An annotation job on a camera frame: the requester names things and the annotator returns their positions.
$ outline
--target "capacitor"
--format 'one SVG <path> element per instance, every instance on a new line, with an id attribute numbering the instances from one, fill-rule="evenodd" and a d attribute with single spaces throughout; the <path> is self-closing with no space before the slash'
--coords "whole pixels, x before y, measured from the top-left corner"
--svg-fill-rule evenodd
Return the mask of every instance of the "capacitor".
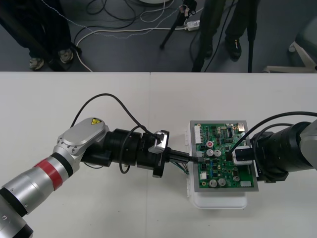
<path id="1" fill-rule="evenodd" d="M 210 180 L 208 184 L 209 187 L 217 187 L 217 181 L 214 179 Z"/>
<path id="2" fill-rule="evenodd" d="M 213 152 L 213 154 L 216 156 L 216 157 L 219 157 L 221 155 L 221 151 L 220 150 L 215 150 Z"/>
<path id="3" fill-rule="evenodd" d="M 223 186 L 226 185 L 226 180 L 225 180 L 224 178 L 220 178 L 220 179 L 218 180 L 218 184 L 223 187 Z"/>
<path id="4" fill-rule="evenodd" d="M 207 146 L 208 148 L 212 148 L 212 147 L 213 147 L 213 142 L 210 141 L 210 140 L 207 141 L 206 146 Z"/>
<path id="5" fill-rule="evenodd" d="M 235 181 L 235 182 L 240 181 L 240 177 L 239 177 L 239 176 L 235 176 L 235 177 L 233 177 L 233 181 Z"/>
<path id="6" fill-rule="evenodd" d="M 213 150 L 211 150 L 211 149 L 207 150 L 206 155 L 209 157 L 213 156 Z"/>

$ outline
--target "tripod leg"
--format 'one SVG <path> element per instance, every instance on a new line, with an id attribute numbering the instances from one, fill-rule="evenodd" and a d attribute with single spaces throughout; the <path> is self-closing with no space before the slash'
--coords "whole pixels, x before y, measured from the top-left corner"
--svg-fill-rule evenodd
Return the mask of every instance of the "tripod leg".
<path id="1" fill-rule="evenodd" d="M 257 33 L 257 11 L 258 1 L 250 0 L 250 15 L 248 26 L 248 41 L 249 41 L 249 60 L 248 60 L 248 73 L 252 73 L 252 61 L 253 61 L 253 47 L 254 40 Z"/>
<path id="2" fill-rule="evenodd" d="M 181 15 L 182 15 L 182 13 L 179 12 L 178 15 L 177 15 L 177 19 L 175 20 L 175 22 L 174 22 L 172 28 L 170 29 L 170 31 L 168 32 L 167 36 L 166 36 L 165 39 L 163 40 L 162 44 L 160 44 L 159 48 L 160 48 L 161 50 L 164 49 L 165 44 L 167 43 L 167 41 L 168 41 L 168 39 L 170 38 L 170 36 L 173 34 L 175 28 L 176 28 L 177 25 L 178 25 L 178 21 L 179 21 Z"/>
<path id="3" fill-rule="evenodd" d="M 19 36 L 24 38 L 33 52 L 37 52 L 48 63 L 53 71 L 63 72 L 65 69 L 47 52 L 47 50 L 3 7 L 0 6 L 0 18 Z"/>

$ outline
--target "yellow warning label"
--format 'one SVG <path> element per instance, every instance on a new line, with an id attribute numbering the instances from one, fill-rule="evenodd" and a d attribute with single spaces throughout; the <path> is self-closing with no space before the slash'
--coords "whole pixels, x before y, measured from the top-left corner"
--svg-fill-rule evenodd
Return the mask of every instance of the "yellow warning label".
<path id="1" fill-rule="evenodd" d="M 94 125 L 94 124 L 98 124 L 100 123 L 101 120 L 97 119 L 97 118 L 93 118 L 92 122 L 91 122 L 91 125 Z"/>

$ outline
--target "green circuit board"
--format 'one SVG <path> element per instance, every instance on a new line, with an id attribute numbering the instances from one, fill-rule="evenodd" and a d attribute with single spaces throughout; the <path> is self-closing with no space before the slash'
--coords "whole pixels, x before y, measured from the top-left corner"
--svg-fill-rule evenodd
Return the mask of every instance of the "green circuit board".
<path id="1" fill-rule="evenodd" d="M 229 151 L 244 135 L 243 124 L 195 125 L 200 126 L 202 141 L 200 144 L 196 144 L 197 155 L 204 158 L 204 162 L 198 162 L 199 187 L 210 188 L 210 180 L 213 183 L 217 181 L 216 186 L 214 185 L 217 188 L 254 187 L 251 168 L 253 164 L 236 166 L 232 159 L 227 161 L 225 156 L 226 151 Z M 246 145 L 246 141 L 240 144 L 240 146 L 243 145 Z M 214 155 L 207 154 L 209 149 Z M 219 181 L 219 179 L 224 179 L 225 185 L 221 184 L 223 180 Z"/>

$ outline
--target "white table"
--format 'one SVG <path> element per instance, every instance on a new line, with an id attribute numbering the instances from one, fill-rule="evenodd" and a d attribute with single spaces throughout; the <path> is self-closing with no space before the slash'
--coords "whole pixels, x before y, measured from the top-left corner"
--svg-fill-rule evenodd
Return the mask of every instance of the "white table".
<path id="1" fill-rule="evenodd" d="M 101 92 L 115 94 L 151 131 L 169 130 L 170 147 L 186 151 L 191 119 L 246 119 L 251 128 L 280 112 L 317 111 L 316 88 L 307 74 L 0 73 L 0 184 L 49 155 L 82 104 Z M 92 102 L 86 117 L 111 130 L 134 126 L 111 98 Z M 306 119 L 313 120 L 276 121 Z M 260 183 L 245 210 L 206 211 L 189 203 L 186 177 L 171 164 L 162 179 L 138 168 L 122 175 L 115 164 L 82 165 L 25 220 L 35 238 L 315 237 L 316 178 L 313 170 L 292 173 Z"/>

